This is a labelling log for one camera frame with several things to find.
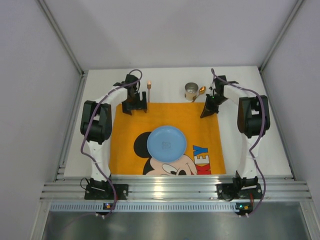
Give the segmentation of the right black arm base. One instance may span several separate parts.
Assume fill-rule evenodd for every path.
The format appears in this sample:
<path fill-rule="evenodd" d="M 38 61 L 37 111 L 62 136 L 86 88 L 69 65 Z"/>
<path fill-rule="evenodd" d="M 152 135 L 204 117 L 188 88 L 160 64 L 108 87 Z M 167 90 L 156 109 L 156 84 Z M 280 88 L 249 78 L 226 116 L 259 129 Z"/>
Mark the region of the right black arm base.
<path fill-rule="evenodd" d="M 241 177 L 236 171 L 235 177 L 232 178 L 232 183 L 219 183 L 216 185 L 217 197 L 219 200 L 228 202 L 239 199 L 261 199 L 263 191 L 258 181 L 259 178 L 257 176 Z"/>

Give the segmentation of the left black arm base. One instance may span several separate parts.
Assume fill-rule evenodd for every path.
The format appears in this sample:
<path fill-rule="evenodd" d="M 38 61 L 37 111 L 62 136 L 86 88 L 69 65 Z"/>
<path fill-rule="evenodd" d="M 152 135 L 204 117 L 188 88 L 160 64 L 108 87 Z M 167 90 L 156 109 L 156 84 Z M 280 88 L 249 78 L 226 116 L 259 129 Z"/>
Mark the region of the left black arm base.
<path fill-rule="evenodd" d="M 113 187 L 108 181 L 97 181 L 93 178 L 83 177 L 80 187 L 85 191 L 85 200 L 126 200 L 129 193 L 128 184 L 114 183 Z"/>

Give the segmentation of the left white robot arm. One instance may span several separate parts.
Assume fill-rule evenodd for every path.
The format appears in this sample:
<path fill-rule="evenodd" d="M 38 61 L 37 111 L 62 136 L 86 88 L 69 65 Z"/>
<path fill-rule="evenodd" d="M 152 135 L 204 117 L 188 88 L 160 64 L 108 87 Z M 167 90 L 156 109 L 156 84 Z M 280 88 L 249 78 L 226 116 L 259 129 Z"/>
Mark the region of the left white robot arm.
<path fill-rule="evenodd" d="M 148 110 L 147 93 L 139 92 L 142 77 L 141 70 L 131 70 L 124 81 L 113 84 L 104 96 L 94 101 L 87 100 L 83 104 L 80 152 L 90 159 L 90 178 L 96 182 L 111 180 L 111 138 L 117 106 L 127 115 L 132 115 L 133 111 Z"/>

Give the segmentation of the copper fork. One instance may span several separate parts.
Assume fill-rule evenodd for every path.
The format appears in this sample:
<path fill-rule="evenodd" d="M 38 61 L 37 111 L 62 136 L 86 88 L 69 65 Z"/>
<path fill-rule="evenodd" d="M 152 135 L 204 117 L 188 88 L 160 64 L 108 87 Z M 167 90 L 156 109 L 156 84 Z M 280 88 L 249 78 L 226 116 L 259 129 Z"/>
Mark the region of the copper fork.
<path fill-rule="evenodd" d="M 150 102 L 150 93 L 152 88 L 152 82 L 150 80 L 147 81 L 147 102 Z"/>

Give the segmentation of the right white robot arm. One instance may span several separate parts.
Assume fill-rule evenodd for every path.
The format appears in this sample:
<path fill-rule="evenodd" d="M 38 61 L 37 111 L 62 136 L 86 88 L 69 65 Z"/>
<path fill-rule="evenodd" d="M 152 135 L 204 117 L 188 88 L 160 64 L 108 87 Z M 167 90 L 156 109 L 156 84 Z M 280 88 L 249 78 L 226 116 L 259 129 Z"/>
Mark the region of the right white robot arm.
<path fill-rule="evenodd" d="M 258 186 L 257 156 L 260 140 L 271 125 L 268 97 L 215 73 L 209 89 L 200 118 L 218 114 L 219 106 L 227 100 L 237 106 L 236 123 L 242 144 L 233 182 L 241 190 L 255 188 Z"/>

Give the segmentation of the orange Mickey Mouse cloth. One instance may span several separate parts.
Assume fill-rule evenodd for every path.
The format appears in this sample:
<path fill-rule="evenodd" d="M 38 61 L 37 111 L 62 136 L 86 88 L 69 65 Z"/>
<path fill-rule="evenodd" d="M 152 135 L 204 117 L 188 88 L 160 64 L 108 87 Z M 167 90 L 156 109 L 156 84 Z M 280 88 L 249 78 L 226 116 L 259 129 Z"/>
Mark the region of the orange Mickey Mouse cloth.
<path fill-rule="evenodd" d="M 226 173 L 218 117 L 201 118 L 203 103 L 149 103 L 148 110 L 125 114 L 118 105 L 111 136 L 109 167 L 115 175 L 190 176 Z M 170 163 L 152 157 L 150 133 L 173 126 L 186 138 L 184 155 Z"/>

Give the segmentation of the small metal cup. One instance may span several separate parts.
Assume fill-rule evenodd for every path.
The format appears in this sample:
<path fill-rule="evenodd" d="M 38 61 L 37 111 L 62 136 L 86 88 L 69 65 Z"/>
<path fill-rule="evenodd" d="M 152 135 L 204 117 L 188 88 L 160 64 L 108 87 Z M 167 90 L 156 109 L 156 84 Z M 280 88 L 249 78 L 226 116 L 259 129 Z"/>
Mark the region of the small metal cup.
<path fill-rule="evenodd" d="M 188 101 L 192 101 L 193 98 L 197 95 L 199 90 L 199 86 L 194 83 L 194 82 L 188 82 L 185 86 L 184 86 L 184 97 L 188 100 Z"/>

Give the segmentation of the blue plastic plate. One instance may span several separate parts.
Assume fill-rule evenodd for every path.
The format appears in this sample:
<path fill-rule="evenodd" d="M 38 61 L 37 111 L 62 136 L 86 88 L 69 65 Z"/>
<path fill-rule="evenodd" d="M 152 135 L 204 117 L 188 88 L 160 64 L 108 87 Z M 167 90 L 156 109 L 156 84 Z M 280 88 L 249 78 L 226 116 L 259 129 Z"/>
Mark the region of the blue plastic plate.
<path fill-rule="evenodd" d="M 187 149 L 184 133 L 170 125 L 153 130 L 147 138 L 146 148 L 150 156 L 161 163 L 172 163 L 180 159 Z"/>

